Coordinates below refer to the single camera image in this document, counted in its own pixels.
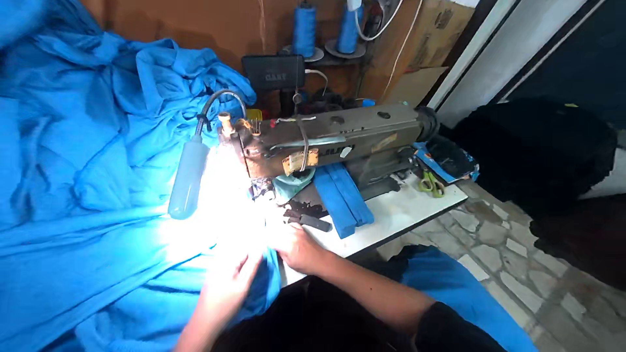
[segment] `white cable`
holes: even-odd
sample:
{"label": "white cable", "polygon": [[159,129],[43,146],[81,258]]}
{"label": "white cable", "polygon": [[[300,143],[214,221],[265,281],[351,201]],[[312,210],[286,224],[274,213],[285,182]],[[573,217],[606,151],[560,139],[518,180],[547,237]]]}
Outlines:
{"label": "white cable", "polygon": [[304,70],[304,73],[317,73],[318,75],[324,77],[324,79],[326,80],[326,85],[324,85],[324,91],[322,92],[322,96],[324,96],[324,94],[326,94],[326,88],[328,87],[328,77],[322,71],[317,70],[306,69]]}
{"label": "white cable", "polygon": [[387,81],[387,85],[385,86],[385,90],[382,91],[382,96],[385,95],[385,93],[387,93],[387,89],[389,88],[389,85],[391,84],[391,79],[393,78],[393,74],[396,72],[396,66],[398,65],[398,60],[400,59],[400,55],[402,54],[402,50],[404,50],[404,45],[406,45],[406,41],[409,40],[409,36],[411,35],[411,31],[413,31],[413,26],[415,25],[415,20],[417,20],[418,18],[418,14],[419,14],[419,9],[422,7],[422,2],[424,0],[419,0],[419,5],[418,5],[418,9],[417,11],[415,11],[415,17],[413,17],[413,22],[411,22],[411,27],[409,28],[409,31],[406,33],[406,37],[404,37],[404,41],[402,42],[402,46],[400,47],[400,52],[398,53],[398,56],[396,56],[396,60],[393,63],[393,68],[391,69],[391,75],[389,75],[389,81]]}
{"label": "white cable", "polygon": [[385,25],[382,27],[382,29],[378,33],[376,33],[375,36],[373,36],[371,38],[370,37],[366,37],[365,34],[363,34],[363,31],[361,30],[361,25],[359,24],[359,14],[358,14],[357,10],[354,10],[354,21],[356,22],[356,29],[359,32],[359,36],[361,37],[361,39],[363,39],[364,41],[370,41],[370,40],[374,40],[374,39],[378,38],[378,36],[380,36],[382,34],[382,32],[387,28],[387,26],[389,26],[389,23],[391,23],[393,18],[396,17],[396,13],[398,13],[398,9],[400,8],[400,5],[402,5],[403,1],[404,0],[400,0],[398,5],[396,6],[396,9],[393,11],[393,14],[389,18],[389,21],[387,21],[387,23],[385,23]]}

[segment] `stone floor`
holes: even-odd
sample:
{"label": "stone floor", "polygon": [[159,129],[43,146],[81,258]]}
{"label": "stone floor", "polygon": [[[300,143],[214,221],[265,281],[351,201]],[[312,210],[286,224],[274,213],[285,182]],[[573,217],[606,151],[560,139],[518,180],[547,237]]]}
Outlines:
{"label": "stone floor", "polygon": [[379,247],[385,259],[407,244],[457,259],[546,352],[626,351],[626,293],[535,248],[531,219],[473,182],[468,201]]}

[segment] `scissors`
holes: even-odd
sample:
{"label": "scissors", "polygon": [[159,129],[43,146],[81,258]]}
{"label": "scissors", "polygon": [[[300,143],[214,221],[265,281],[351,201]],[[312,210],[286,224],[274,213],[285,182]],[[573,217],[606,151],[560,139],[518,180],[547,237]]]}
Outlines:
{"label": "scissors", "polygon": [[445,186],[437,180],[433,172],[426,166],[426,164],[419,158],[415,157],[418,162],[421,173],[421,180],[418,183],[418,189],[421,192],[432,192],[434,198],[442,198],[446,195]]}

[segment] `blue fabric strip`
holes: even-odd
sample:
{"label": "blue fabric strip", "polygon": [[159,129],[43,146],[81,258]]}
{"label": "blue fabric strip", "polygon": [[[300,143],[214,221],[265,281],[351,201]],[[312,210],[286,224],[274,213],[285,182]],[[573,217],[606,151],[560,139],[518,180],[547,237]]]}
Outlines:
{"label": "blue fabric strip", "polygon": [[313,182],[340,238],[350,236],[358,226],[374,222],[374,215],[342,163],[318,167]]}
{"label": "blue fabric strip", "polygon": [[324,207],[332,217],[339,238],[344,239],[353,234],[356,220],[325,166],[316,169],[313,183]]}

